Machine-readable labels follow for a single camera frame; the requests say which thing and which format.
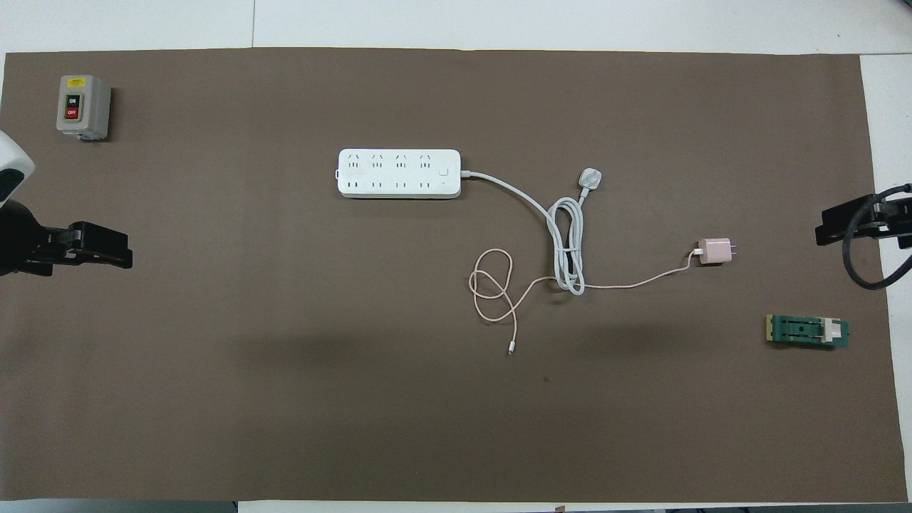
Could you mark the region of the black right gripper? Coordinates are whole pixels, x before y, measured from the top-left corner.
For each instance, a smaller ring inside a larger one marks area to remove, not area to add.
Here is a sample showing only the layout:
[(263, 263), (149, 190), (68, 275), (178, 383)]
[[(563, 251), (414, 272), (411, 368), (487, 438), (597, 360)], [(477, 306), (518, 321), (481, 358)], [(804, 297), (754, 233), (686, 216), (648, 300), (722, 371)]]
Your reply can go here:
[[(862, 195), (823, 211), (817, 227), (817, 246), (843, 240), (853, 216), (874, 196)], [(896, 238), (898, 248), (912, 248), (912, 196), (871, 205), (860, 217), (852, 238)]]

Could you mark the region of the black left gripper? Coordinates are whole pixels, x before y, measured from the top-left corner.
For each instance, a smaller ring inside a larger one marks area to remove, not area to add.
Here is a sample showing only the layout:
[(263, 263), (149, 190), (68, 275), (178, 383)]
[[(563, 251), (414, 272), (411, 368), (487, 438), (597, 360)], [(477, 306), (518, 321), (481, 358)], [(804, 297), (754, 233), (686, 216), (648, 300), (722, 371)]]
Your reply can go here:
[[(71, 265), (98, 264), (133, 268), (133, 250), (128, 236), (102, 225), (77, 222), (69, 230), (78, 232), (71, 247)], [(0, 276), (17, 272), (37, 276), (52, 276), (54, 265), (66, 265), (66, 251), (53, 238), (64, 229), (44, 227), (29, 208), (17, 201), (0, 207)], [(106, 254), (89, 250), (124, 250)]]

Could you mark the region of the pink USB charger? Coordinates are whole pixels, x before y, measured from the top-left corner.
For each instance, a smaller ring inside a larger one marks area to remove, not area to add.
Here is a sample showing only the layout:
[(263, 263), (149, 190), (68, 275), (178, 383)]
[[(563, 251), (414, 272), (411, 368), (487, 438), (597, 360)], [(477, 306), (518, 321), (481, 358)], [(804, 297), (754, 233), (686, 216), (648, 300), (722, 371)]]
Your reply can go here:
[(695, 248), (695, 254), (700, 265), (723, 265), (733, 260), (736, 255), (736, 246), (730, 238), (700, 238)]

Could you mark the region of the white power strip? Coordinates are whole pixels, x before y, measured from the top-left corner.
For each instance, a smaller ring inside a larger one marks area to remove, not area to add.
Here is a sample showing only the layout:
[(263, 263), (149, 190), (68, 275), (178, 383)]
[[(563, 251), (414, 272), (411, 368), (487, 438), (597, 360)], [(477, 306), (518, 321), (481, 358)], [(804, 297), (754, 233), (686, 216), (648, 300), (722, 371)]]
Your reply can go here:
[(450, 200), (462, 191), (462, 160), (453, 149), (346, 148), (335, 178), (349, 199)]

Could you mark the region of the green circuit board module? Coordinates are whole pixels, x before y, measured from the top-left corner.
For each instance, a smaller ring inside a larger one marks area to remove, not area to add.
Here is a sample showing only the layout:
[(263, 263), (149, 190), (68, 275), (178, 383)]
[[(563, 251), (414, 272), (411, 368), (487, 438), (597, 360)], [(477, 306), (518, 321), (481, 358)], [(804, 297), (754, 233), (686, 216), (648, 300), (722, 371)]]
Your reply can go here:
[(850, 329), (840, 318), (769, 314), (765, 317), (765, 333), (769, 342), (846, 348)]

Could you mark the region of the brown table mat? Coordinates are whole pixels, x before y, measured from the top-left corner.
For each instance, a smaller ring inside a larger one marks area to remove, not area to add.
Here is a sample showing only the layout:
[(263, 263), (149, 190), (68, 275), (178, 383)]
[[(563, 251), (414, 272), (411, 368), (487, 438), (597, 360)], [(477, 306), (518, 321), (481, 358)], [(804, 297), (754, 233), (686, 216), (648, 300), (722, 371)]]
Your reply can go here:
[[(56, 129), (78, 74), (108, 139)], [(906, 499), (886, 293), (814, 237), (875, 189), (857, 56), (13, 54), (0, 130), (135, 254), (0, 277), (0, 500)], [(346, 148), (462, 191), (346, 198)]]

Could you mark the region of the grey on-off switch box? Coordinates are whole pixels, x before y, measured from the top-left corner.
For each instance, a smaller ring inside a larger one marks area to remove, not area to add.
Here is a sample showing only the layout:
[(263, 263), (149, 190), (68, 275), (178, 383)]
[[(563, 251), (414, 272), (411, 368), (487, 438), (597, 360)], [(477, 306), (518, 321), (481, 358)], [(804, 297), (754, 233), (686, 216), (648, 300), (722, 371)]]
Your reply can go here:
[(56, 129), (84, 142), (108, 139), (112, 88), (92, 75), (60, 78), (56, 101)]

